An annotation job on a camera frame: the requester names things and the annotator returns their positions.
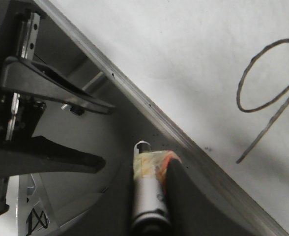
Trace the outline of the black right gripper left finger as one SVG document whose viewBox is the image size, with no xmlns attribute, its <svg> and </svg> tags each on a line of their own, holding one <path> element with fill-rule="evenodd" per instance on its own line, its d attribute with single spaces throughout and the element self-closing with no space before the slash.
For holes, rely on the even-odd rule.
<svg viewBox="0 0 289 236">
<path fill-rule="evenodd" d="M 29 59 L 7 57 L 2 66 L 0 87 L 94 113 L 107 115 L 115 110 L 114 105 L 74 86 L 53 67 Z"/>
</svg>

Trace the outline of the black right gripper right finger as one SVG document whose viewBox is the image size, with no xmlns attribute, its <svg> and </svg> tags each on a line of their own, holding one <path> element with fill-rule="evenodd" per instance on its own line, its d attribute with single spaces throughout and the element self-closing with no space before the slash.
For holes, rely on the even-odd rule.
<svg viewBox="0 0 289 236">
<path fill-rule="evenodd" d="M 48 172 L 97 173 L 106 161 L 43 136 L 0 143 L 0 177 Z"/>
</svg>

